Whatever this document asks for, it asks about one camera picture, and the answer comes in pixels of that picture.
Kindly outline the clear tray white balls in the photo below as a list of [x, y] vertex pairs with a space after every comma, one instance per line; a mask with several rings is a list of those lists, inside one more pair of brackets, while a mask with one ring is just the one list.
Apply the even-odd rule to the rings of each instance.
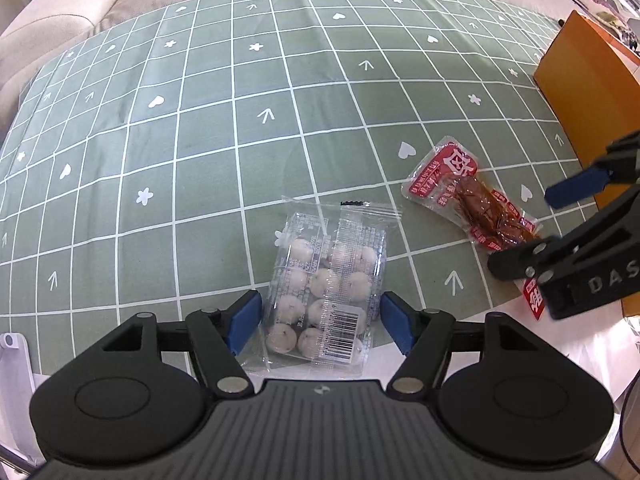
[[266, 367], [308, 364], [338, 376], [360, 374], [380, 316], [390, 204], [286, 200], [262, 314]]

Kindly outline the red dried meat packet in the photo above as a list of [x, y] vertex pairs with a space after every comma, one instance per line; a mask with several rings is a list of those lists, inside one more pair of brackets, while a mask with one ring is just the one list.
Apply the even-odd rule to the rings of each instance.
[[459, 229], [470, 243], [471, 266], [484, 286], [488, 257], [540, 240], [540, 222], [486, 182], [478, 157], [452, 136], [431, 149], [401, 185], [401, 194]]

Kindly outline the orange cardboard box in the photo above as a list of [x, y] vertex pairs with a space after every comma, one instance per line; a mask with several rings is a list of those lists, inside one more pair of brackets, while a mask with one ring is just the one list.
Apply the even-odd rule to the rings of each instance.
[[[534, 73], [582, 170], [614, 141], [639, 133], [639, 57], [602, 26], [572, 12]], [[626, 184], [593, 195], [611, 203]]]

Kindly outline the green checkered tablecloth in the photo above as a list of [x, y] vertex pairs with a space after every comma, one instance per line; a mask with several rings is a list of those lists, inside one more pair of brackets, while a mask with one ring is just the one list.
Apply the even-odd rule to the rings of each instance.
[[397, 208], [386, 285], [467, 318], [518, 296], [401, 195], [446, 136], [544, 234], [578, 160], [534, 83], [558, 32], [495, 0], [188, 0], [56, 56], [1, 149], [1, 326], [51, 374], [130, 315], [265, 289], [298, 197]]

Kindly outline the smartphone on white stand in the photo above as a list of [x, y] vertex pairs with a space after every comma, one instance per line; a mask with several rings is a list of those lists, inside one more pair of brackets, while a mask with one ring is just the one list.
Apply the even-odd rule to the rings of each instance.
[[17, 465], [32, 472], [44, 462], [29, 418], [36, 390], [26, 338], [1, 334], [1, 449]]

